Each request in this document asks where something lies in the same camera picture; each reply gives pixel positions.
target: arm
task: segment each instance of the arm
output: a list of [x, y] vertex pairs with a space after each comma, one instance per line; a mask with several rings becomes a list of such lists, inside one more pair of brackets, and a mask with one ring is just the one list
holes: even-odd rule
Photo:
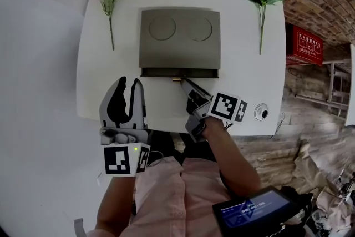
[[135, 177], [112, 178], [98, 212], [96, 229], [118, 237], [127, 227], [132, 209]]
[[261, 187], [257, 171], [239, 152], [237, 145], [219, 119], [205, 119], [202, 133], [207, 139], [229, 188], [239, 196], [247, 196]]

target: black device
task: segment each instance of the black device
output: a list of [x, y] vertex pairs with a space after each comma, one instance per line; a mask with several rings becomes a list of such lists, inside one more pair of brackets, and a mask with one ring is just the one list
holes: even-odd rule
[[271, 236], [302, 207], [270, 186], [244, 199], [212, 206], [223, 236]]

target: display screen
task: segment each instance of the display screen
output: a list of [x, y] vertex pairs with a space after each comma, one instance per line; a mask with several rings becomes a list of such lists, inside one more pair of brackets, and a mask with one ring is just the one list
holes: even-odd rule
[[242, 204], [221, 209], [221, 214], [226, 225], [235, 228], [262, 218], [287, 204], [289, 204], [288, 200], [274, 191], [268, 191]]

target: red sign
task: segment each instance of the red sign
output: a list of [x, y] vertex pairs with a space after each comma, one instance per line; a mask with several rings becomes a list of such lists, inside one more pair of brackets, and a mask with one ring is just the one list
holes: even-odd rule
[[323, 40], [294, 25], [286, 27], [286, 51], [287, 58], [299, 64], [323, 63]]

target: plant stem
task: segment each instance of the plant stem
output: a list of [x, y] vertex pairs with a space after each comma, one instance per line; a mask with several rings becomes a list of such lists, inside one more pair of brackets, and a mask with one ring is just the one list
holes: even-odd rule
[[260, 15], [260, 46], [259, 46], [259, 55], [261, 55], [261, 47], [262, 47], [262, 36], [264, 33], [264, 23], [265, 23], [265, 12], [266, 12], [266, 5], [262, 5], [262, 16], [261, 16], [261, 11], [259, 9], [259, 15]]
[[110, 21], [110, 32], [111, 32], [111, 43], [112, 43], [112, 50], [115, 50], [115, 45], [113, 43], [113, 35], [112, 35], [112, 13], [109, 15], [109, 21]]

